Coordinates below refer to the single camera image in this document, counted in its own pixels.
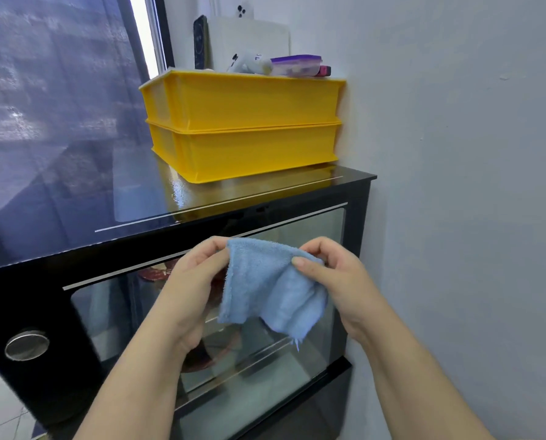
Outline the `silver oven knob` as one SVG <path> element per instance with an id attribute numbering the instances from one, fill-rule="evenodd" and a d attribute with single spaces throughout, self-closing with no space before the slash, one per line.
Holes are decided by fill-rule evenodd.
<path id="1" fill-rule="evenodd" d="M 11 361 L 26 362 L 45 354 L 49 346 L 49 337 L 44 332 L 26 330 L 13 335 L 6 342 L 4 354 Z"/>

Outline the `black glass-door oven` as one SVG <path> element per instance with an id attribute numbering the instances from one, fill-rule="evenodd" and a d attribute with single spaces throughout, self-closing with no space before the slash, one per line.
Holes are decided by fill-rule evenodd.
<path id="1" fill-rule="evenodd" d="M 360 254 L 376 175 L 192 184 L 155 156 L 57 163 L 0 208 L 0 440 L 336 440 L 352 365 L 292 265 Z"/>

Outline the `person's left hand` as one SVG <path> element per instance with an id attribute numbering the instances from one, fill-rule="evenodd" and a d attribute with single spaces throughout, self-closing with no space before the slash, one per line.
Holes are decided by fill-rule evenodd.
<path id="1" fill-rule="evenodd" d="M 223 296 L 223 288 L 198 287 L 198 247 L 226 246 L 228 241 L 228 237 L 212 236 L 179 258 L 156 301 L 182 355 L 199 345 L 205 319 Z"/>

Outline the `person's right forearm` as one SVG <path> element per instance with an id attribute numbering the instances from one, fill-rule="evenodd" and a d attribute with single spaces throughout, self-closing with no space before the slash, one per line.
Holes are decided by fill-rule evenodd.
<path id="1" fill-rule="evenodd" d="M 495 440 L 393 311 L 353 323 L 392 440 Z"/>

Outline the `person's right hand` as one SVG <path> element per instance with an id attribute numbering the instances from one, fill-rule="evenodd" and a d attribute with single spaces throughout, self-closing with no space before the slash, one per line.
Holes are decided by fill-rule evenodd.
<path id="1" fill-rule="evenodd" d="M 301 247 L 302 251 L 328 257 L 329 296 L 338 310 L 348 334 L 363 346 L 372 339 L 372 326 L 386 301 L 357 256 L 327 237 L 315 238 Z"/>

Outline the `purple lidded plastic container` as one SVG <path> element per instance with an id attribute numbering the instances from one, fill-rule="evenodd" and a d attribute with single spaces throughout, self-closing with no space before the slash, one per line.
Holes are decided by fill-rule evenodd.
<path id="1" fill-rule="evenodd" d="M 270 61 L 272 76 L 314 77 L 319 73 L 323 60 L 321 56 L 302 54 L 271 58 Z"/>

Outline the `light blue terry cloth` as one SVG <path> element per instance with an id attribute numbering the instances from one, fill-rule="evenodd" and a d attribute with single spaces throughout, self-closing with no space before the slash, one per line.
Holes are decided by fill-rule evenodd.
<path id="1" fill-rule="evenodd" d="M 258 317 L 299 348 L 328 305 L 327 289 L 300 273 L 292 258 L 324 265 L 298 248 L 249 237 L 230 238 L 218 323 L 244 324 Z"/>

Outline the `white plastic bottle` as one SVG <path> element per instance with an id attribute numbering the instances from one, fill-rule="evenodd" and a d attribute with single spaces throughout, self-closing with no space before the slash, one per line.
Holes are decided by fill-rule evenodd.
<path id="1" fill-rule="evenodd" d="M 269 58 L 260 53 L 244 52 L 233 55 L 227 73 L 270 75 L 273 65 Z"/>

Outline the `blue window curtain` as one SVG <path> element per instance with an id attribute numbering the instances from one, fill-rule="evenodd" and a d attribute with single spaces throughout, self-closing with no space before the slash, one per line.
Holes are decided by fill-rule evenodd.
<path id="1" fill-rule="evenodd" d="M 0 0 L 0 267 L 95 240 L 145 75 L 131 0 Z"/>

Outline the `person's left forearm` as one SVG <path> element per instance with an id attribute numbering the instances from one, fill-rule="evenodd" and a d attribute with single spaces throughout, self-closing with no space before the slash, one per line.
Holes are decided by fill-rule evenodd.
<path id="1" fill-rule="evenodd" d="M 169 440 L 182 364 L 202 336 L 203 321 L 202 312 L 149 313 L 72 440 Z"/>

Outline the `yellow plastic crate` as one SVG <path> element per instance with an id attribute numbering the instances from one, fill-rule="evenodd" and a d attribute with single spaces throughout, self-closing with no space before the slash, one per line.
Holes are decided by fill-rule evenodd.
<path id="1" fill-rule="evenodd" d="M 345 84 L 333 78 L 171 68 L 139 90 L 148 123 L 195 134 L 338 123 Z"/>
<path id="2" fill-rule="evenodd" d="M 152 150 L 192 184 L 335 162 L 340 121 L 209 132 L 175 132 L 147 120 Z"/>

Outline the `black smartphone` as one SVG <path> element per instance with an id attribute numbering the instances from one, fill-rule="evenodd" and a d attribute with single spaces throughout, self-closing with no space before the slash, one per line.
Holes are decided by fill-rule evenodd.
<path id="1" fill-rule="evenodd" d="M 200 15 L 193 22 L 194 67 L 196 70 L 209 68 L 209 32 L 208 19 Z"/>

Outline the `white cutting board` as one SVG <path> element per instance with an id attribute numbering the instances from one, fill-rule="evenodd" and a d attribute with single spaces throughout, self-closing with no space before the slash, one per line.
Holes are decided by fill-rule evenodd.
<path id="1" fill-rule="evenodd" d="M 208 19 L 212 69 L 225 72 L 233 56 L 262 54 L 267 58 L 291 55 L 291 34 L 283 24 L 271 21 L 213 17 Z"/>

